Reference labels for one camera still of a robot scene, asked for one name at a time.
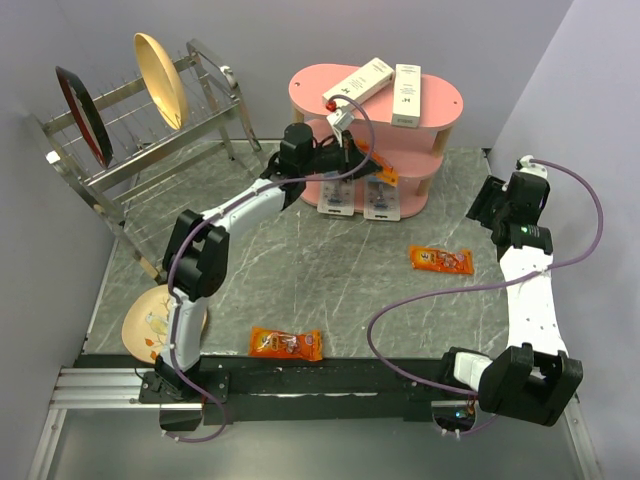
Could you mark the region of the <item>white razor box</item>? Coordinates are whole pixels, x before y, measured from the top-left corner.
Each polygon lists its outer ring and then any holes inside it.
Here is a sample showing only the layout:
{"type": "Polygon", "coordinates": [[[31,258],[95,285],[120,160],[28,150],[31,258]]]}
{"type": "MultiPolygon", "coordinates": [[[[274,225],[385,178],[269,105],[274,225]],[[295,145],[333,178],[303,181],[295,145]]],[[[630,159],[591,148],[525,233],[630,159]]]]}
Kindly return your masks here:
{"type": "Polygon", "coordinates": [[[393,86],[391,124],[417,128],[421,116],[421,67],[397,64],[393,86]]]}
{"type": "Polygon", "coordinates": [[[362,104],[391,83],[395,71],[380,58],[374,57],[323,94],[328,103],[335,95],[343,95],[362,104]]]}

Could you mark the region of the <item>blue razor blister pack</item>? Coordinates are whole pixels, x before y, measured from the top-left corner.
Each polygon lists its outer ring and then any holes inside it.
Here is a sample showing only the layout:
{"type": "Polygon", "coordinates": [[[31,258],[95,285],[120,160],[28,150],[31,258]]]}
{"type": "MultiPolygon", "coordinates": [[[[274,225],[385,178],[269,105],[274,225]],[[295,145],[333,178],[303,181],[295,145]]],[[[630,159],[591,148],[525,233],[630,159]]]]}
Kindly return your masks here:
{"type": "Polygon", "coordinates": [[[399,190],[380,180],[367,180],[364,183],[363,216],[372,221],[399,221],[399,190]]]}
{"type": "Polygon", "coordinates": [[[321,214],[351,217],[355,213],[355,192],[352,181],[324,180],[316,210],[321,214]]]}

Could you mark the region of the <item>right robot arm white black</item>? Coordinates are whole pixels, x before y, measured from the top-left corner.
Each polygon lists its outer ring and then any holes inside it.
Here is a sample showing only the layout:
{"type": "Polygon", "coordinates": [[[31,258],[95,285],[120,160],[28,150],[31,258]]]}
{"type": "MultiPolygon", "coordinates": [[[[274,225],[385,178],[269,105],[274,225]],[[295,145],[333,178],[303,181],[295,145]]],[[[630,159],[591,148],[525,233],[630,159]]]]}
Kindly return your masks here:
{"type": "Polygon", "coordinates": [[[549,193],[543,166],[524,167],[508,181],[485,180],[467,216],[490,230],[508,284],[507,347],[494,359],[451,348],[437,375],[449,398],[471,389],[484,411],[542,426],[557,422],[583,379],[556,320],[552,236],[538,224],[549,193]]]}

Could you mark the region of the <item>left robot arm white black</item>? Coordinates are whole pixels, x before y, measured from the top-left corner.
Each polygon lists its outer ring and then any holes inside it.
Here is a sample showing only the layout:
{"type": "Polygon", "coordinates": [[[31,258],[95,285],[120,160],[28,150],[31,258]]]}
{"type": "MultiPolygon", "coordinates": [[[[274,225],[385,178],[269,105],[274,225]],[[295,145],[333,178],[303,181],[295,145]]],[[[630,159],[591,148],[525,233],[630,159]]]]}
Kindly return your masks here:
{"type": "Polygon", "coordinates": [[[321,141],[306,123],[286,127],[279,150],[247,189],[203,213],[183,211],[174,225],[163,259],[171,307],[168,336],[155,369],[163,390],[184,402],[198,390],[192,370],[201,357],[201,324],[209,298],[223,285],[229,251],[247,230],[296,202],[308,183],[330,173],[337,180],[376,174],[383,166],[350,131],[321,141]]]}

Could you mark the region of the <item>pink three-tier shelf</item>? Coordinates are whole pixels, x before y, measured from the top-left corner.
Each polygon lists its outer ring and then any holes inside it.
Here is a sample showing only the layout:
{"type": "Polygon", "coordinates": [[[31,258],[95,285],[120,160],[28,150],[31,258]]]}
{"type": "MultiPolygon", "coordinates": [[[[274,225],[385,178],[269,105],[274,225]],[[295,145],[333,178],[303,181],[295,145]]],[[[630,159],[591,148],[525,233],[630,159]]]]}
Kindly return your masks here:
{"type": "MultiPolygon", "coordinates": [[[[326,121],[323,94],[356,71],[355,66],[315,64],[296,72],[289,83],[294,118],[309,124],[321,140],[332,133],[326,121]]],[[[391,124],[393,87],[366,100],[363,108],[375,130],[374,152],[399,176],[399,214],[412,217],[424,209],[428,192],[443,162],[454,124],[463,112],[463,98],[454,85],[430,74],[421,80],[421,117],[416,128],[391,124]]]]}

